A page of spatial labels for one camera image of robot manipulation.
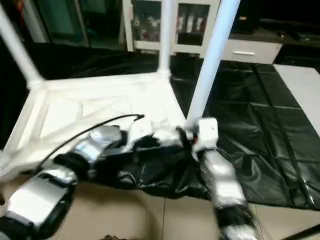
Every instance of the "black plastic sheet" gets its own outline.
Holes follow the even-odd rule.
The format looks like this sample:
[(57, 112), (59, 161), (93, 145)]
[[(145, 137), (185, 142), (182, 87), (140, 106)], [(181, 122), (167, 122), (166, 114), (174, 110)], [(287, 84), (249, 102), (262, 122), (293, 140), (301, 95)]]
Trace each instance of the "black plastic sheet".
[[(28, 47), (47, 79), (154, 72), (158, 56), (38, 44)], [(1, 145), (26, 99), (26, 85), (10, 55), (1, 50)], [(171, 85), (186, 116), (202, 61), (171, 59)], [(13, 107), (6, 106), (14, 100)], [(228, 153), (249, 202), (320, 209), (320, 138), (272, 65), (222, 61), (204, 111), (219, 126), (218, 147)], [(105, 157), (95, 182), (149, 194), (208, 199), (199, 167), (183, 149)]]

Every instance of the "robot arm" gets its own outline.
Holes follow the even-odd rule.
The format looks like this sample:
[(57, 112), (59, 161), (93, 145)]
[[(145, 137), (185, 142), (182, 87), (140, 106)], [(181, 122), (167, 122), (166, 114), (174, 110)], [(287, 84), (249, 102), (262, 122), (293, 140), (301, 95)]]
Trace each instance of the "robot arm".
[[(52, 166), (40, 171), (11, 196), (0, 218), (0, 240), (44, 240), (53, 236), (70, 209), (76, 185), (95, 174), (94, 166), (102, 152), (123, 144), (123, 149), (131, 150), (140, 139), (150, 136), (157, 133), (145, 119), (132, 124), (126, 142), (116, 126), (91, 131), (70, 152), (56, 156)], [(216, 150), (217, 120), (201, 119), (195, 136), (192, 153), (196, 159), (200, 157), (202, 177), (210, 190), (223, 239), (256, 240), (252, 215), (234, 167)], [(173, 142), (166, 138), (164, 146)]]
[(257, 240), (253, 216), (235, 169), (217, 151), (217, 141), (217, 120), (202, 118), (198, 122), (193, 154), (200, 156), (202, 178), (210, 190), (221, 236), (224, 240)]
[(56, 156), (52, 166), (10, 197), (0, 218), (0, 240), (43, 240), (53, 236), (70, 209), (78, 182), (90, 178), (101, 153), (121, 140), (118, 127), (101, 126), (70, 152)]

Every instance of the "glass cabinet door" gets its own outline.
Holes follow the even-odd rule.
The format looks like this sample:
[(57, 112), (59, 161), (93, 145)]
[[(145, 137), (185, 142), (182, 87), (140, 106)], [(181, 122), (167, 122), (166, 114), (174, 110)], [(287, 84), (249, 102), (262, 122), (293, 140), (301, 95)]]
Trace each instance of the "glass cabinet door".
[(201, 46), (210, 5), (180, 3), (176, 20), (175, 43)]
[(81, 0), (83, 22), (92, 48), (123, 50), (120, 43), (122, 1)]
[(74, 0), (35, 0), (51, 42), (88, 46)]
[(159, 42), (161, 2), (135, 0), (133, 4), (133, 40)]

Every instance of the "white pole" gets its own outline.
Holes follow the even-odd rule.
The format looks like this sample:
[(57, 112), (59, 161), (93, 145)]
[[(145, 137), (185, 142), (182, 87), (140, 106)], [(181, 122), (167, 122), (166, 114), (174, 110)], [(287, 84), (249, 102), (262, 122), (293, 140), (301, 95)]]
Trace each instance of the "white pole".
[(14, 27), (11, 25), (6, 12), (0, 4), (0, 34), (6, 46), (11, 52), (13, 59), (18, 64), (22, 74), (25, 77), (28, 89), (41, 84), (44, 80), (38, 73), (27, 51), (20, 42)]
[(170, 72), (171, 28), (174, 1), (176, 0), (163, 0), (161, 2), (160, 53), (158, 72)]
[(200, 75), (194, 90), (185, 127), (191, 130), (202, 117), (240, 0), (221, 0)]

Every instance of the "drawer handle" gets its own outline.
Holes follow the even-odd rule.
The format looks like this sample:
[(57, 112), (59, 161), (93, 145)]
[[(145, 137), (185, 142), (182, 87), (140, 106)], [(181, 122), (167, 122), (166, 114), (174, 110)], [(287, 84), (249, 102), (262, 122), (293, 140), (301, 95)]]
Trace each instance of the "drawer handle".
[(254, 55), (256, 55), (254, 52), (249, 52), (249, 51), (233, 51), (232, 54), (247, 55), (247, 56), (254, 56)]

